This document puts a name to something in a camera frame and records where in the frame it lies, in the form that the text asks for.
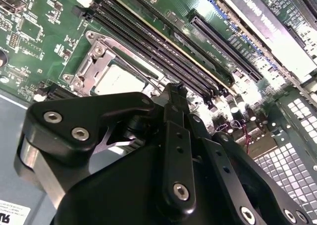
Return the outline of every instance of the ram slot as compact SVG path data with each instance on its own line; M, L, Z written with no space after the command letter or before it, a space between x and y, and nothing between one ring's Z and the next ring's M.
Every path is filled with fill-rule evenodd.
M223 38L210 24L198 15L194 15L190 24L196 28L211 45L214 45L226 56L232 63L234 63L240 70L248 75L254 82L263 79L262 74L255 69L251 63L242 56L228 41Z
M206 65L212 65L212 68L216 68L216 71L213 72L214 76L213 79L209 77L210 80L216 80L218 83L222 84L229 92L233 93L227 85L219 80L226 78L230 82L230 85L234 83L234 79L232 75L227 72L218 62L216 62L203 48L201 48L198 44L193 42L189 37L187 37L182 31L179 31L177 28L174 27L173 23L170 22L163 14L157 11L151 4L149 4L145 0L135 0L140 5L146 8L156 19L161 21L165 26L167 26L171 31L177 35L177 39L185 46L189 46L188 48L193 52L195 56L197 56L201 61L205 62Z
M174 48L159 34L155 33L142 21L137 19L131 13L123 10L113 0L103 0L100 8L95 10L93 18L101 25L106 25L108 29L112 29L119 34L121 38L130 43L135 49L135 44L140 45L137 50L147 59L163 66L178 79L186 84L191 84L191 88L200 94L208 95L215 88L212 87L213 82L209 81L205 73L203 73L194 63L190 62L181 52Z

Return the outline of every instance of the dimm slot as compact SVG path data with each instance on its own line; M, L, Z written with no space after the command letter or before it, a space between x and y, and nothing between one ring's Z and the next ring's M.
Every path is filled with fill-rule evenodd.
M201 70L199 70L194 64L192 64L189 60L182 56L181 53L175 51L175 49L173 49L170 44L165 41L165 39L144 26L144 24L142 24L138 19L132 18L132 20L130 20L126 17L128 13L122 13L121 11L119 12L118 6L114 7L113 3L109 3L108 6L107 3L105 3L105 5L102 5L101 8L104 12L121 22L123 26L127 26L127 28L130 29L133 34L139 36L139 38L142 39L147 46L153 46L154 49L156 49L156 52L163 56L165 59L168 59L170 63L175 66L179 66L183 71L186 72L186 74L191 75L201 85L206 84L206 81L208 81L208 79Z
M104 26L114 36L118 36L121 40L124 40L133 50L139 53L144 59L152 62L155 66L160 67L165 73L173 75L176 80L184 82L190 89L197 92L200 96L205 96L208 92L205 89L201 89L194 81L183 75L182 72L177 71L174 67L171 67L166 61L159 58L156 54L151 52L145 44L142 44L138 39L128 34L124 29L119 27L110 19L100 14L95 14L94 20Z
M164 25L166 25L169 29L173 30L175 34L177 34L180 38L183 39L182 43L184 45L191 46L191 50L193 51L193 54L195 54L197 57L199 57L203 62L208 61L208 64L211 64L215 66L217 71L221 71L221 74L224 74L227 80L229 81L230 84L234 83L234 79L232 75L227 72L218 62L212 59L212 57L206 52L204 49L202 49L198 44L193 42L189 37L187 37L183 32L179 31L173 23L171 23L164 15L162 15L159 11L157 11L152 5L147 3L146 1L143 0L136 0L140 5L142 5L144 8L146 8L147 11L149 11L151 14L155 16L156 19L161 21ZM223 78L223 75L220 75L218 72L214 73L216 76L219 75L220 78Z

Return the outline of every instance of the black plastic part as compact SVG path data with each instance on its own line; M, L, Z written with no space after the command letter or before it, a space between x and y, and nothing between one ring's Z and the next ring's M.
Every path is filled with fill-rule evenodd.
M146 115L153 109L154 103L142 93L35 103L27 110L23 133L34 147L51 154L63 163L77 166L87 163L106 133L108 125L135 114ZM49 123L44 120L43 115L51 111L63 117L60 123ZM73 138L71 131L76 127L82 127L89 132L86 141Z
M173 104L166 104L162 130L162 182L158 209L173 222L188 218L196 206L193 164L189 131L184 128L184 113ZM174 185L182 184L189 198L180 200Z
M284 212L285 209L294 215L296 215L296 211L300 211L309 218L306 212L241 147L237 146L232 138L222 132L217 132L212 136L212 140L223 146L240 182L245 185L245 188L251 188L249 191L253 191L248 193L248 197L253 201L253 205L256 204L255 209L260 212L268 225L292 224ZM306 223L297 218L296 224L304 225Z
M77 95L74 95L70 91L60 87L59 85L53 83L51 86L46 88L39 88L35 94L41 96L46 96L46 101L50 100L62 100L62 99L72 99L77 98Z
M160 148L137 149L109 167L75 185L63 198L54 225L167 225L171 224L157 209L161 171ZM205 186L201 165L194 163L196 196L200 204L182 225L227 225L226 218Z
M46 155L48 165L58 168L58 181L71 177L65 172L74 171L73 166L84 168L72 172L79 182L66 188L53 225L248 225L246 216L251 215L243 216L244 207L257 225L290 225L285 209L295 216L300 211L312 224L229 135L216 132L211 139L201 119L184 114L186 89L181 84L167 85L165 93L170 103L164 117L163 108L141 93L42 102L29 108L21 141L27 139ZM47 124L43 113L53 110L63 120ZM87 177L96 143L105 134L122 136L124 131L109 128L125 121L129 126L122 129L147 131L139 125L144 122L158 131L150 130L152 136L143 147ZM86 142L74 140L74 126L86 128L91 137ZM174 191L179 183L189 191L185 199ZM297 218L296 224L305 223Z

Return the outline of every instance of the electronic component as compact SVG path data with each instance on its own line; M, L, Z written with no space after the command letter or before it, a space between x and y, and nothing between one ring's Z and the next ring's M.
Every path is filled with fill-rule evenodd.
M77 98L77 96L55 83L51 86L45 87L44 82L42 82L34 93L34 100L37 102L71 98Z
M173 44L167 42L161 35L154 32L135 16L123 10L115 0L105 0L102 7L96 10L94 19L133 44L134 49L142 53L146 60L150 60L157 67L163 67L166 73L172 74L178 80L185 82L188 87L202 97L213 91L214 86L211 85L213 82L209 81L210 76L208 74L197 68L197 65L186 58ZM133 32L133 35L126 34L125 31L121 30L122 28Z
M314 0L292 0L306 21L317 30L317 5Z
M175 16L175 13L169 11L166 16L179 29L182 29L185 26L185 23Z
M60 3L56 2L56 3L54 4L54 8L55 8L56 10L58 10L58 11L61 11L62 8L63 8L63 6L62 6Z
M64 50L64 51L63 51L64 59L65 59L65 60L68 60L69 57L71 56L71 54L72 54L72 52L71 52L70 50L68 50L68 49Z
M235 101L237 102L237 105L239 108L244 109L246 106L246 103L244 102L243 98L241 95L237 95L235 97Z
M263 112L259 113L259 122L264 124L264 125L268 124L267 117L266 117L266 115Z
M0 67L5 66L8 63L8 56L0 49Z
M91 40L91 35L94 35L96 39ZM159 83L154 84L149 80L150 75L155 76L153 80L157 80L158 77L155 73L148 73L149 66L134 67L126 60L127 56L118 55L112 48L120 48L131 59L142 62L136 54L127 48L124 49L124 46L110 37L94 32L86 33L86 37L92 46L77 72L75 75L63 75L63 79L75 92L82 96L88 96L92 94L143 92L143 90L145 92L160 91Z
M226 42L226 40L219 35L213 27L206 23L203 18L195 14L190 23L210 42L210 44L216 46L219 51L226 55L227 58L229 58L231 62L247 76L255 82L263 79L261 73L254 68L244 56L240 55L231 44Z
M307 75L316 69L317 66L313 60L261 0L224 1L230 4L230 7L266 43L276 58L289 71L293 72L300 81L305 81ZM301 59L301 65L305 65L305 68L298 64L299 58Z
M11 14L21 13L26 7L23 0L0 0L0 8Z
M246 107L247 114L250 118L250 121L255 121L257 119L254 111L250 107Z
M305 42L301 39L301 37L297 34L297 32L291 26L288 26L287 30L302 48L306 46Z
M9 43L8 43L9 47L15 49L19 44L19 39L20 39L20 36L17 35L16 33L12 32L11 36L10 36Z
M235 100L232 100L231 102L228 103L229 104L229 108L230 108L230 112L231 113L236 113L239 111L239 108L235 102Z

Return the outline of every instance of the microchip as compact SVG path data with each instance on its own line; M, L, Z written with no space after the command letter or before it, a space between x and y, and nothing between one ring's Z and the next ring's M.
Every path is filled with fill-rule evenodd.
M67 60L67 59L69 59L69 57L71 55L71 51L67 49L63 52L63 54L64 54L64 59Z
M175 26L178 27L179 29L182 29L185 26L185 23L179 19L176 20Z
M176 22L176 20L177 20L176 16L175 16L172 12L170 12L170 11L167 13L166 16L167 16L167 18L168 18L171 22L173 22L173 23Z
M60 3L58 3L58 2L56 2L54 4L54 8L57 9L58 11L61 11L62 5Z

